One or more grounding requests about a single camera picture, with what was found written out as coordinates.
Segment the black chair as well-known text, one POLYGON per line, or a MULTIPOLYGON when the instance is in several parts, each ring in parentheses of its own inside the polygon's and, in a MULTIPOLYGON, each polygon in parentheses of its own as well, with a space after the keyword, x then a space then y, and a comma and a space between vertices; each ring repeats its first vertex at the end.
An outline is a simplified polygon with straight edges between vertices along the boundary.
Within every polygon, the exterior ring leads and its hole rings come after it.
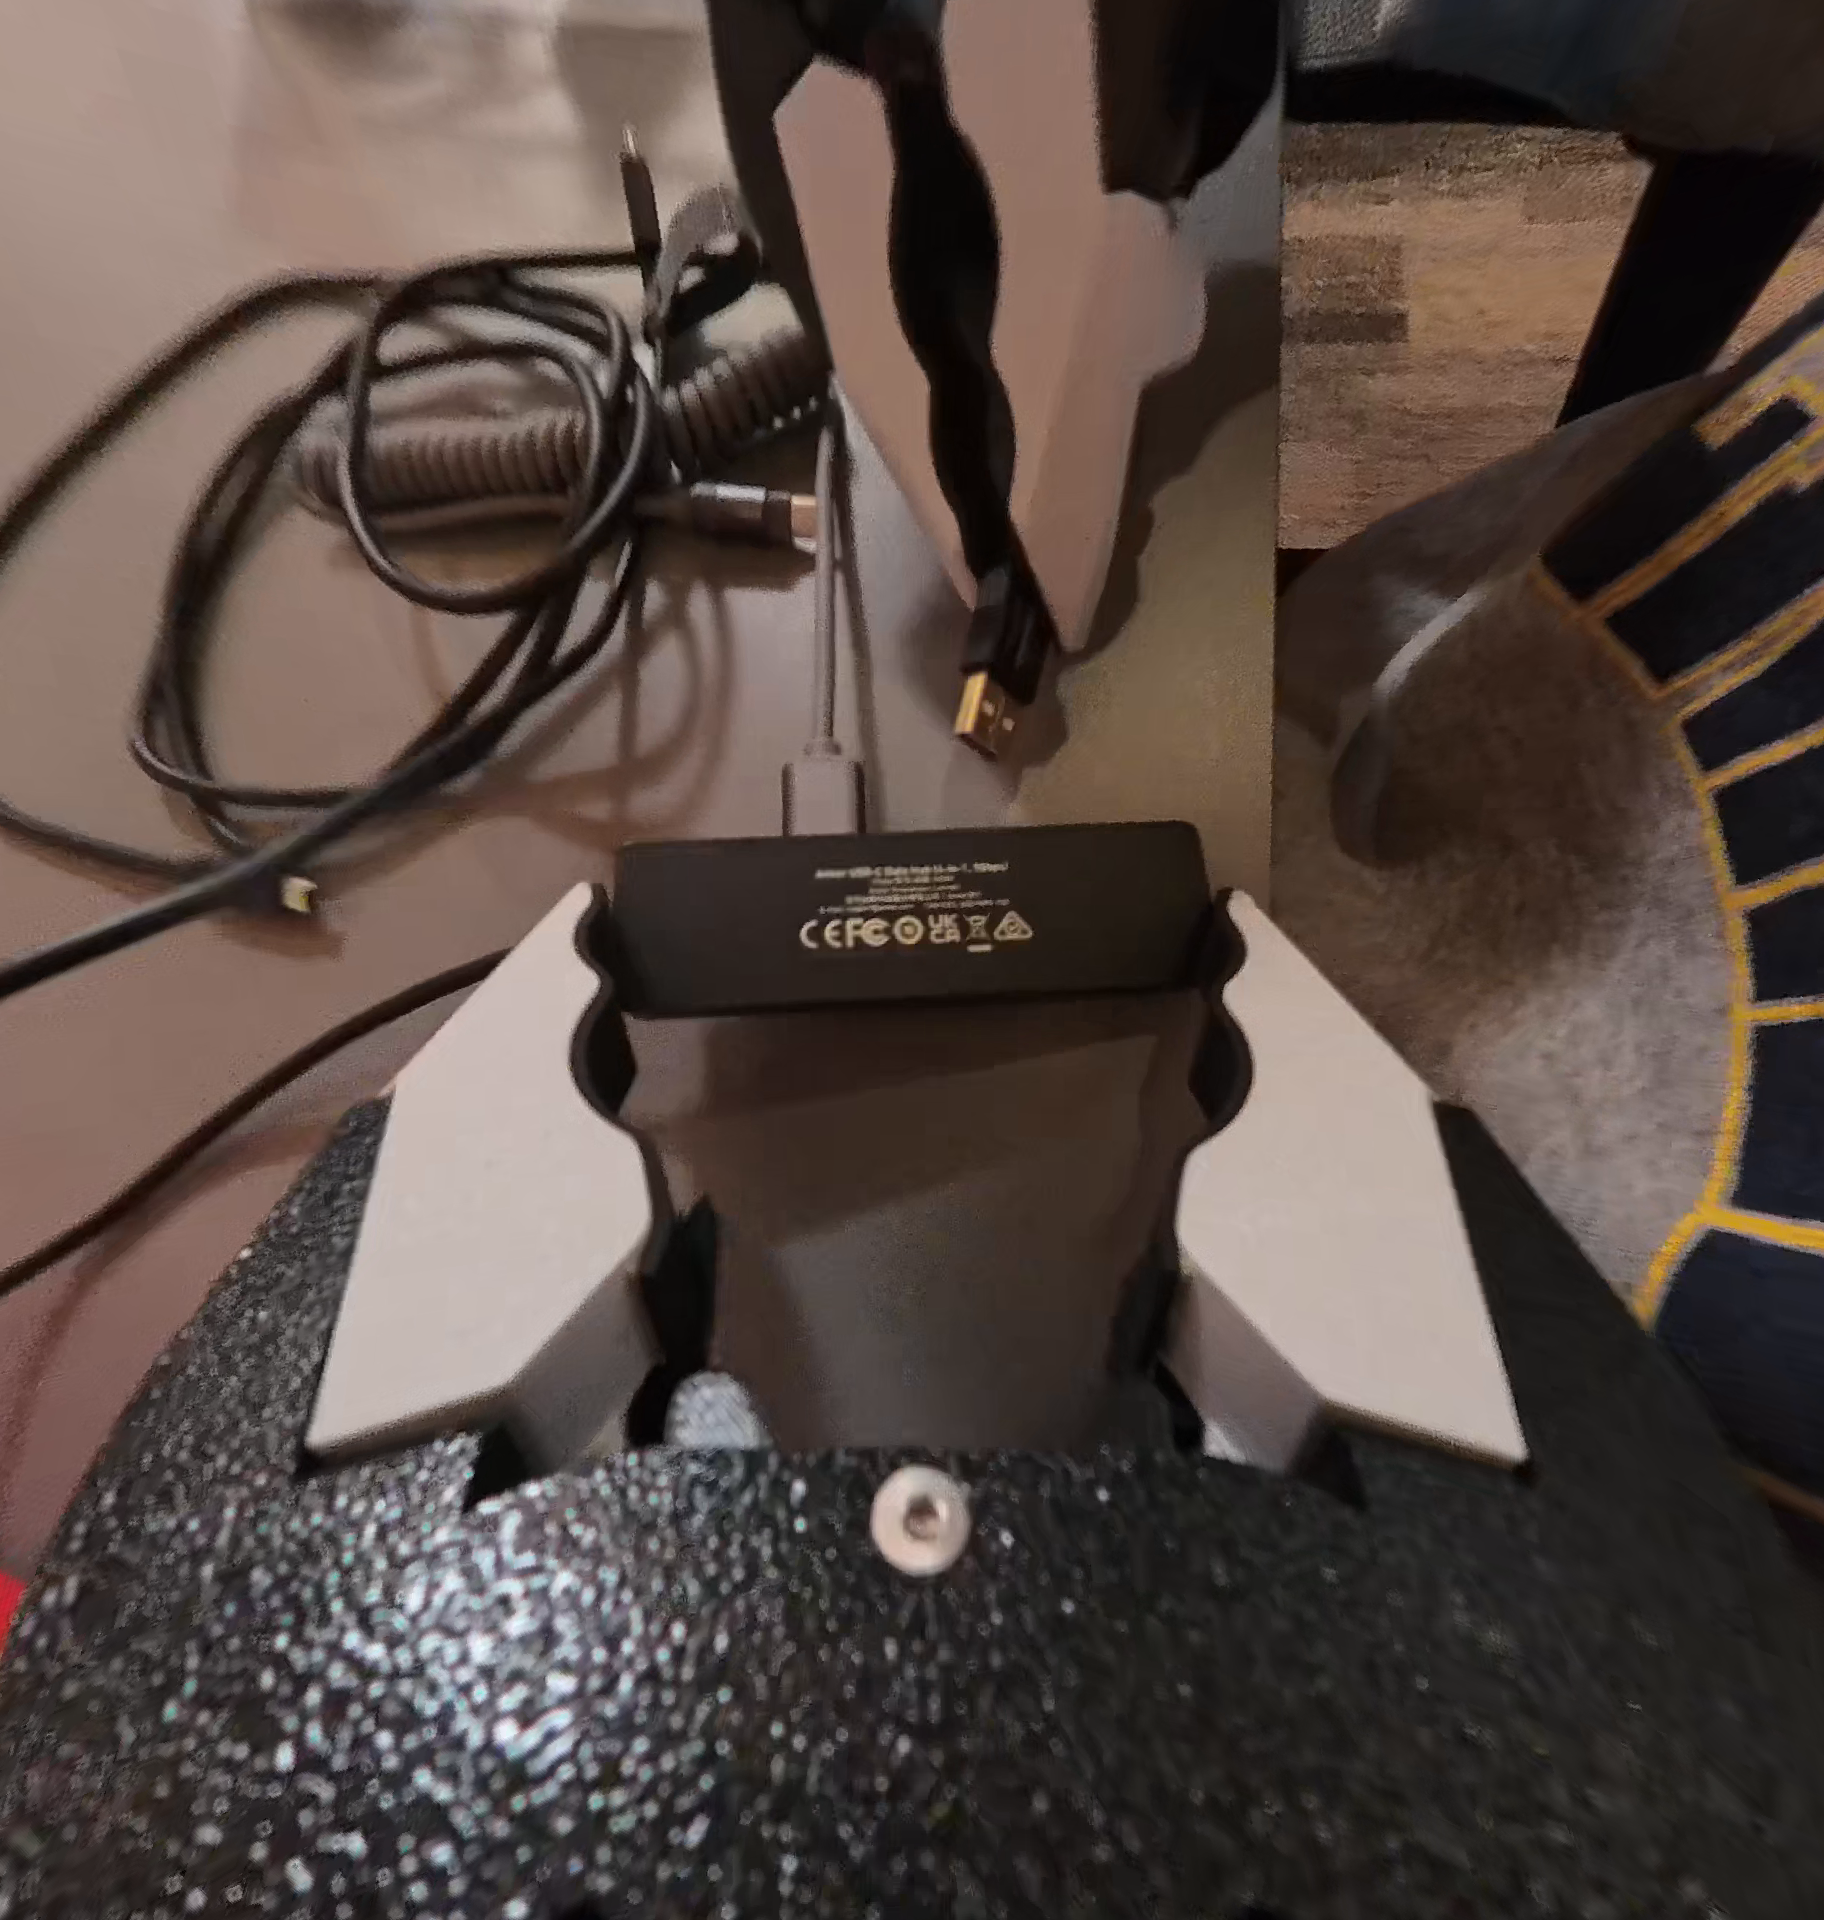
POLYGON ((1824 206, 1824 2, 1288 2, 1298 126, 1614 131, 1647 185, 1558 423, 1708 371, 1824 206))

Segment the black usb hub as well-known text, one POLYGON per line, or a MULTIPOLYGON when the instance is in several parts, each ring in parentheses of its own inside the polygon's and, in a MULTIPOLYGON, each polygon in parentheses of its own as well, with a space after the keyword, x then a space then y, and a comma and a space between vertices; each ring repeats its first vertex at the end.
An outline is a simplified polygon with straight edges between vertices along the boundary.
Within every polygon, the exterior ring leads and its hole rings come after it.
POLYGON ((655 1021, 1150 996, 1210 873, 1183 822, 631 842, 587 954, 655 1021))

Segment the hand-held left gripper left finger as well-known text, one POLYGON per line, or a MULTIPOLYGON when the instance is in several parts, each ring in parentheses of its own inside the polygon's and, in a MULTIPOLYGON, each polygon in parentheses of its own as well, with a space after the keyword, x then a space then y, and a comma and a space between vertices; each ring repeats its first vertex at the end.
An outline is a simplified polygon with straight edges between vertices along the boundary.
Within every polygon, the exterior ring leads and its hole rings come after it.
POLYGON ((561 1470, 656 1359, 665 1172, 622 1117, 631 1034, 573 887, 398 1075, 303 1449, 360 1462, 501 1434, 561 1470))

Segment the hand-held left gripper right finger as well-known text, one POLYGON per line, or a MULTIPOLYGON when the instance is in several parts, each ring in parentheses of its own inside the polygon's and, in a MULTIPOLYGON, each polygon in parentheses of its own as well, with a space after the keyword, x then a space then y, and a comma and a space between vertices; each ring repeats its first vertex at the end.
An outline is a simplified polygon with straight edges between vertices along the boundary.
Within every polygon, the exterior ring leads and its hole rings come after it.
POLYGON ((1531 1459, 1427 1083, 1244 892, 1213 1037, 1235 1087, 1181 1164, 1165 1365, 1206 1450, 1290 1472, 1329 1427, 1531 1459))

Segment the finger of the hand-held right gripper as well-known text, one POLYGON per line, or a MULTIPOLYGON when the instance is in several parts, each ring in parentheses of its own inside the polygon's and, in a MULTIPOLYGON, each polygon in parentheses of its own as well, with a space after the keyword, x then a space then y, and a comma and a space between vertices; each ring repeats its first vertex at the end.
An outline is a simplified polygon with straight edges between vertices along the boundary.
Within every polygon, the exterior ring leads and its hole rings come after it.
POLYGON ((1016 407, 991 354, 991 185, 937 20, 811 20, 774 110, 842 398, 964 600, 1021 556, 1016 407))
POLYGON ((1060 646, 1085 653, 1143 390, 1203 341, 1203 266, 1165 202, 1105 185, 1093 30, 951 30, 949 95, 998 225, 1011 516, 1060 646))

